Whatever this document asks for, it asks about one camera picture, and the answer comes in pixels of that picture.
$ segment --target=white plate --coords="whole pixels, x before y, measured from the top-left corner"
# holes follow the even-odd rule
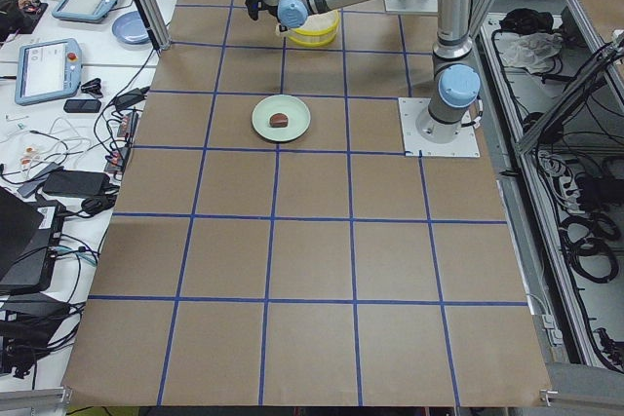
[[[277,113],[289,118],[286,127],[273,128],[269,124],[271,116]],[[252,124],[256,132],[267,140],[290,141],[302,136],[310,126],[310,110],[298,97],[272,95],[259,102],[253,109]]]

